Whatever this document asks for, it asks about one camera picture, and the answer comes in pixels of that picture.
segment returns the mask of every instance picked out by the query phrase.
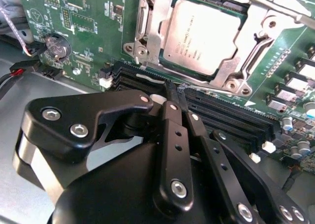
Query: electrolytic capacitor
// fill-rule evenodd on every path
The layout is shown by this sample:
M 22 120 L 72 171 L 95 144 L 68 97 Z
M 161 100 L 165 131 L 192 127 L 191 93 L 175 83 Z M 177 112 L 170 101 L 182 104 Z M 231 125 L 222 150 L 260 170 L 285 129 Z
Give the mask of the electrolytic capacitor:
M 297 147 L 301 155 L 306 155 L 311 152 L 309 141 L 300 141 L 297 143 Z
M 315 118 L 315 102 L 308 102 L 304 104 L 305 113 L 309 118 Z
M 292 130 L 293 129 L 293 124 L 292 124 L 292 117 L 283 117 L 282 118 L 282 128 L 284 130 Z
M 299 159 L 302 156 L 301 154 L 299 154 L 299 149 L 297 146 L 291 147 L 290 151 L 291 151 L 291 158 L 293 159 Z

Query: black wire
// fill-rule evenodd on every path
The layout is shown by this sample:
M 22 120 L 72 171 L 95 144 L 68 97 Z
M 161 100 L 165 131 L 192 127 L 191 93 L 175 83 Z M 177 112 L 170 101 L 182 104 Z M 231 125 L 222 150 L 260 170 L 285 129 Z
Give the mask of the black wire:
M 2 85 L 2 84 L 4 83 L 4 81 L 6 81 L 6 80 L 7 80 L 8 78 L 10 78 L 10 77 L 11 77 L 11 73 L 2 76 L 2 77 L 0 78 L 0 85 Z
M 20 79 L 22 79 L 22 75 L 14 75 L 10 79 L 8 79 L 7 82 L 5 82 L 5 84 L 0 88 L 0 100 Z
M 12 38 L 12 37 L 7 36 L 7 35 L 0 35 L 0 40 L 3 41 L 3 42 L 11 44 L 11 45 L 13 45 L 14 47 L 16 47 L 18 49 L 22 49 L 21 44 L 15 38 Z

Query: black plastic part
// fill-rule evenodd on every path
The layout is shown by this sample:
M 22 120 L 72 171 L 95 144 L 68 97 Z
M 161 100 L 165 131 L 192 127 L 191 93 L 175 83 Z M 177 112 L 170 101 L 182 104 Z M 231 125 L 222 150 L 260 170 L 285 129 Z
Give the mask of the black plastic part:
M 220 144 L 208 137 L 202 121 L 195 120 L 192 113 L 186 114 L 186 122 L 189 131 L 189 144 L 193 146 L 191 150 L 200 155 L 203 165 L 209 170 L 213 189 L 217 194 L 217 209 L 222 223 L 248 223 L 238 211 L 238 205 L 241 203 L 247 206 L 251 212 L 251 223 L 257 224 L 256 212 L 248 202 Z
M 161 212 L 175 217 L 181 212 L 189 211 L 193 205 L 188 133 L 182 126 L 182 112 L 173 102 L 166 101 L 163 104 L 162 121 L 164 130 L 157 154 L 153 198 Z M 185 197 L 177 197 L 173 193 L 173 181 L 184 184 L 187 191 Z
M 37 72 L 52 80 L 59 80 L 63 75 L 62 69 L 57 69 L 45 64 L 42 64 Z
M 108 79 L 112 74 L 113 67 L 102 68 L 98 71 L 99 78 Z
M 59 198 L 54 224 L 217 224 L 208 172 L 190 160 L 194 205 L 169 219 L 152 199 L 157 144 L 139 145 L 74 181 Z
M 47 46 L 45 43 L 34 41 L 27 45 L 27 49 L 31 54 L 37 53 L 37 55 L 40 55 L 47 50 Z
M 308 217 L 303 210 L 299 208 L 266 173 L 260 170 L 258 165 L 254 163 L 233 140 L 229 137 L 222 139 L 220 137 L 220 131 L 218 130 L 212 133 L 212 137 L 223 147 L 224 153 L 248 199 L 254 201 L 259 215 L 266 223 L 308 223 Z M 289 221 L 281 213 L 280 206 L 283 206 L 292 214 L 292 221 Z M 299 220 L 294 215 L 293 207 L 300 211 L 305 221 Z
M 141 96 L 149 101 L 142 101 Z M 106 124 L 108 133 L 121 115 L 148 112 L 152 107 L 150 98 L 137 90 L 40 98 L 26 106 L 21 128 L 28 141 L 38 148 L 64 161 L 79 162 L 94 145 L 98 125 Z M 44 119 L 42 112 L 48 108 L 59 111 L 61 118 L 57 121 Z M 73 124 L 85 125 L 88 135 L 84 138 L 75 137 L 70 133 Z
M 41 64 L 40 60 L 18 62 L 18 63 L 13 64 L 13 66 L 10 67 L 10 72 L 15 72 L 19 69 L 22 69 L 25 72 L 35 72 L 35 71 L 38 71 L 40 64 Z
M 44 189 L 41 185 L 40 181 L 38 180 L 35 172 L 32 170 L 32 167 L 25 163 L 23 160 L 19 157 L 19 149 L 20 149 L 20 143 L 22 138 L 22 130 L 20 130 L 18 140 L 16 142 L 15 150 L 14 150 L 14 156 L 13 156 L 13 164 L 16 168 L 16 173 L 18 173 L 20 176 L 22 176 L 24 179 L 32 182 L 37 187 Z

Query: cable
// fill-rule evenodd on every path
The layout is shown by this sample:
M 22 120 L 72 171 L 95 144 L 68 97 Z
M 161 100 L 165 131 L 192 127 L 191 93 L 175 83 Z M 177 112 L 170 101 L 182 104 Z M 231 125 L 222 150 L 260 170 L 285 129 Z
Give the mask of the cable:
M 3 84 L 7 79 L 9 79 L 10 77 L 11 77 L 11 73 L 2 76 L 2 77 L 0 78 L 0 85 L 2 85 L 2 84 Z
M 28 55 L 29 57 L 35 56 L 35 54 L 32 55 L 32 54 L 29 53 L 29 51 L 28 51 L 28 49 L 27 49 L 27 47 L 26 47 L 26 43 L 24 42 L 24 40 L 23 40 L 23 39 L 21 38 L 21 36 L 19 35 L 18 30 L 15 28 L 14 24 L 12 23 L 12 21 L 11 21 L 10 18 L 8 17 L 8 15 L 7 15 L 5 9 L 4 9 L 2 6 L 0 6 L 0 12 L 3 14 L 3 16 L 4 16 L 5 20 L 7 21 L 8 25 L 11 27 L 11 29 L 12 29 L 14 35 L 16 36 L 16 38 L 18 39 L 18 41 L 20 42 L 20 44 L 21 44 L 21 46 L 22 46 L 22 48 L 23 48 L 25 54 Z
M 10 79 L 5 82 L 5 84 L 0 88 L 0 100 L 6 95 L 6 93 L 18 82 L 22 79 L 22 75 L 14 75 Z
M 21 49 L 21 50 L 23 49 L 22 46 L 20 45 L 20 42 L 17 39 L 12 38 L 10 36 L 0 34 L 0 41 L 9 43 L 18 49 Z

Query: screw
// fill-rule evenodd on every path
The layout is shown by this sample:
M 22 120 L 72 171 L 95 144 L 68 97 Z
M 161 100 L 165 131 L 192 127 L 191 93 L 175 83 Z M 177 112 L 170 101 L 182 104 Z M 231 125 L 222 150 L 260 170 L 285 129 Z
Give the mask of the screw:
M 226 136 L 225 136 L 225 134 L 223 134 L 223 133 L 219 133 L 219 136 L 221 137 L 221 139 L 224 139 L 224 140 L 226 140 Z
M 250 212 L 250 210 L 248 209 L 248 207 L 246 207 L 243 203 L 240 203 L 239 205 L 237 205 L 238 211 L 241 214 L 241 216 L 247 221 L 247 222 L 252 222 L 252 213 Z
M 177 110 L 177 106 L 175 106 L 174 104 L 171 104 L 170 107 L 174 110 Z
M 72 73 L 73 73 L 74 75 L 79 75 L 79 74 L 81 74 L 81 69 L 79 69 L 79 68 L 74 68 L 74 69 L 72 70 Z
M 197 116 L 196 114 L 192 114 L 191 116 L 192 116 L 192 118 L 194 118 L 196 121 L 199 120 L 199 118 L 198 118 L 198 116 Z
M 74 124 L 70 127 L 70 132 L 78 138 L 84 138 L 88 135 L 89 131 L 85 125 Z
M 187 196 L 186 187 L 180 181 L 173 181 L 171 183 L 171 189 L 178 198 L 185 198 Z
M 304 221 L 304 217 L 303 217 L 303 215 L 300 213 L 300 211 L 297 210 L 295 207 L 292 207 L 292 210 L 293 210 L 295 216 L 296 216 L 300 221 L 303 222 L 303 221 Z
M 149 102 L 148 98 L 146 98 L 146 97 L 144 97 L 144 96 L 141 96 L 140 98 L 141 98 L 141 100 L 144 101 L 144 102 Z
M 289 211 L 285 207 L 280 206 L 280 211 L 289 221 L 293 220 L 292 215 L 289 213 Z
M 43 116 L 43 118 L 45 118 L 48 121 L 56 121 L 61 117 L 59 111 L 57 111 L 55 109 L 44 110 L 42 113 L 42 116 Z

